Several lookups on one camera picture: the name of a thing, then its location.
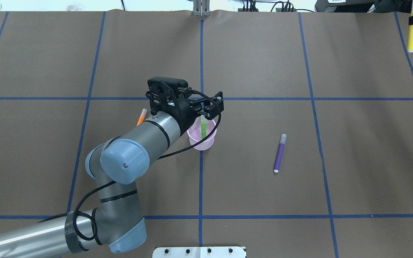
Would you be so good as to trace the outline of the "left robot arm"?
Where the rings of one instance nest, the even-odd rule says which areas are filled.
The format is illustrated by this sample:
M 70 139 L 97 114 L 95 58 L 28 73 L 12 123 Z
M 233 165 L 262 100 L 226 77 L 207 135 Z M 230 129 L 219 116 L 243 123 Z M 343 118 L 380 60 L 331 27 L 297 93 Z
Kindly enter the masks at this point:
M 146 238 L 145 218 L 136 184 L 194 122 L 205 116 L 218 121 L 224 95 L 147 93 L 151 115 L 126 134 L 95 147 L 85 169 L 96 188 L 84 194 L 70 212 L 28 227 L 0 233 L 0 258 L 59 258 L 106 245 L 112 253 L 138 248 Z

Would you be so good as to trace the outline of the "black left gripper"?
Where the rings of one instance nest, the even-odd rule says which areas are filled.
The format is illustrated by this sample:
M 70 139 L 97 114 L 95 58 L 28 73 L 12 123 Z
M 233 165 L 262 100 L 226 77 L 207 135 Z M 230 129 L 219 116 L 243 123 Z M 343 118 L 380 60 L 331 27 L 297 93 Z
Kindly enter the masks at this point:
M 204 116 L 207 120 L 213 120 L 219 111 L 224 111 L 222 91 L 213 97 L 203 93 L 201 96 L 203 99 L 169 99 L 169 106 L 173 108 L 169 114 L 177 121 L 180 134 L 184 134 L 197 117 Z

